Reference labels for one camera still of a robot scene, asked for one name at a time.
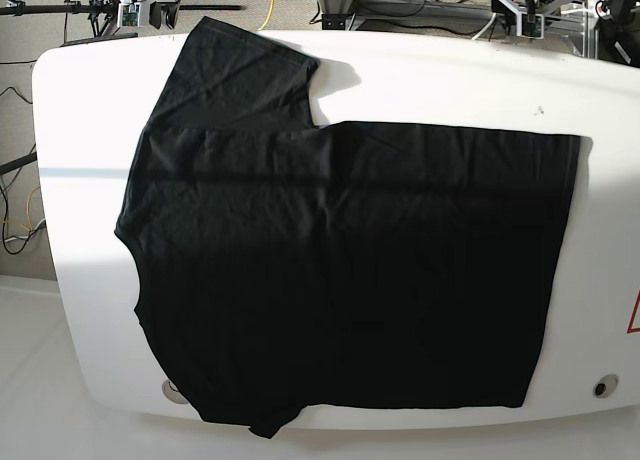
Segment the right table grommet cap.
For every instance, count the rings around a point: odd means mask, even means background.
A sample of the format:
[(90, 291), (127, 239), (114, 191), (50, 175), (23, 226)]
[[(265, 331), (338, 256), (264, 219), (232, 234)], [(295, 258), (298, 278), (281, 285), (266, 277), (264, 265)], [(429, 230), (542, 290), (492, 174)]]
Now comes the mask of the right table grommet cap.
[(607, 398), (612, 395), (619, 385), (619, 377), (616, 374), (607, 374), (596, 382), (593, 388), (595, 398)]

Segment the table grommet cap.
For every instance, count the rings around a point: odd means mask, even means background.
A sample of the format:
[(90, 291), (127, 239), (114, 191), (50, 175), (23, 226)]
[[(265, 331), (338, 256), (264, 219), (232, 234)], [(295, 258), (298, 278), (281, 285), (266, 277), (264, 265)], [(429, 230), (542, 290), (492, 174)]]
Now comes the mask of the table grommet cap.
[(172, 403), (187, 405), (189, 401), (180, 393), (177, 387), (170, 381), (165, 380), (161, 386), (163, 395)]
[(607, 374), (596, 382), (593, 388), (595, 398), (607, 398), (612, 395), (619, 385), (619, 377), (616, 374)]

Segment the red triangle warning sticker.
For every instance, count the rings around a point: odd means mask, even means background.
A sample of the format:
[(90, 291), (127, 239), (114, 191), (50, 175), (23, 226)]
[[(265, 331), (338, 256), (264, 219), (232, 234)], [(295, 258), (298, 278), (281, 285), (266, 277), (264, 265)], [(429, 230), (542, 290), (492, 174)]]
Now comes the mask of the red triangle warning sticker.
[(640, 326), (639, 326), (639, 319), (640, 319), (640, 313), (639, 313), (639, 305), (640, 305), (640, 292), (638, 293), (633, 309), (632, 309), (632, 313), (629, 319), (629, 323), (628, 323), (628, 327), (627, 327), (627, 334), (631, 334), (631, 333), (638, 333), (640, 331)]

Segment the black tripod stand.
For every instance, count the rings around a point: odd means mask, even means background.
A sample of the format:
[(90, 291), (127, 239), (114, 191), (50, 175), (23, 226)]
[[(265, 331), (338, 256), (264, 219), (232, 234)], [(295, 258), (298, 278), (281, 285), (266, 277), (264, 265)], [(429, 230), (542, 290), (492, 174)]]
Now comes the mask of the black tripod stand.
[[(27, 15), (64, 16), (62, 47), (74, 46), (102, 41), (138, 38), (137, 32), (124, 32), (117, 26), (118, 7), (120, 0), (63, 0), (61, 4), (29, 5), (23, 0), (6, 0), (1, 7), (2, 17), (21, 17)], [(68, 36), (68, 22), (70, 16), (83, 15), (89, 21), (92, 36), (84, 39), (71, 40)]]

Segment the left table grommet cap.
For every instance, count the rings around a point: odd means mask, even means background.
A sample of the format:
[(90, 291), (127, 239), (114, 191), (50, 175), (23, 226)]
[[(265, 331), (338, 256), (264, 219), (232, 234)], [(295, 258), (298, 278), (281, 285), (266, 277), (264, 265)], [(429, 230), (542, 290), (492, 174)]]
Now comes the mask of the left table grommet cap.
[(177, 387), (170, 381), (165, 380), (161, 386), (163, 395), (172, 403), (187, 405), (189, 401), (180, 393)]

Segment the aluminium frame base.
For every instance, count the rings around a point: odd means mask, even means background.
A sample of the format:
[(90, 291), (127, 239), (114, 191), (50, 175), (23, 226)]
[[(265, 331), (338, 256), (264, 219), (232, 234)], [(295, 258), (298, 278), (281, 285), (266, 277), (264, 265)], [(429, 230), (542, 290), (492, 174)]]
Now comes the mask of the aluminium frame base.
[(545, 16), (543, 39), (516, 35), (519, 15), (491, 12), (491, 0), (317, 0), (315, 21), (324, 30), (355, 30), (366, 22), (398, 29), (446, 32), (452, 36), (489, 40), (502, 34), (507, 41), (562, 40), (577, 56), (599, 56), (598, 0), (565, 0)]

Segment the black T-shirt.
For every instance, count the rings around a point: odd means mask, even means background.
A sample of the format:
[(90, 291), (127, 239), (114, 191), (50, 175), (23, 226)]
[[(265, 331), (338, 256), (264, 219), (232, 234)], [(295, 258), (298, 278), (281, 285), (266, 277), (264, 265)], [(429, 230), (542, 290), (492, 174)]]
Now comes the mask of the black T-shirt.
[(318, 61), (211, 18), (133, 158), (115, 233), (168, 379), (270, 438), (310, 406), (521, 407), (581, 140), (314, 124)]

